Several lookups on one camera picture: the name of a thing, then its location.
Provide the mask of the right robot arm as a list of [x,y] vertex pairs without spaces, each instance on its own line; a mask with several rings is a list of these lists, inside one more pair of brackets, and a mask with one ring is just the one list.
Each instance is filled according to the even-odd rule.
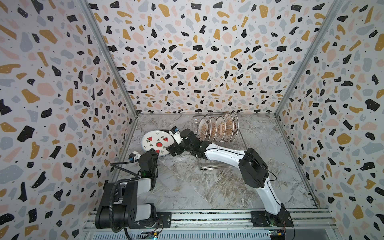
[[245,151],[233,150],[218,146],[209,141],[198,139],[193,131],[179,131],[173,127],[169,134],[175,143],[167,147],[173,156],[184,152],[197,159],[218,161],[240,170],[246,185],[256,190],[264,205],[264,211],[251,212],[254,227],[293,227],[291,214],[277,197],[270,179],[271,171],[261,156],[252,148]]

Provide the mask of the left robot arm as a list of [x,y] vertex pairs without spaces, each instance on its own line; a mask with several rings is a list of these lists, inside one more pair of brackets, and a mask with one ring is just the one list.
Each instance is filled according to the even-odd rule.
[[131,178],[107,183],[98,207],[95,226],[114,233],[122,229],[154,228],[158,223],[154,204],[139,204],[138,196],[154,189],[158,177],[159,153],[154,149],[140,155],[132,153],[128,162],[111,163]]

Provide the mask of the watermelon pattern plate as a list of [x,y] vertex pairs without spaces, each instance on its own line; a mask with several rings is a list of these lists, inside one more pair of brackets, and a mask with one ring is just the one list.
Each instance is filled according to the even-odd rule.
[[160,130],[146,133],[141,140],[141,146],[145,152],[154,149],[159,157],[169,155],[170,153],[166,148],[174,143],[175,140],[169,133]]

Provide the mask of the white plate red characters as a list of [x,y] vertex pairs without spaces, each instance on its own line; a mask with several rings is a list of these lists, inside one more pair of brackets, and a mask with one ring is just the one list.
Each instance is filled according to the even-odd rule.
[[223,141],[226,134],[226,122],[224,117],[220,116],[216,119],[217,121],[217,134],[215,137],[216,142]]

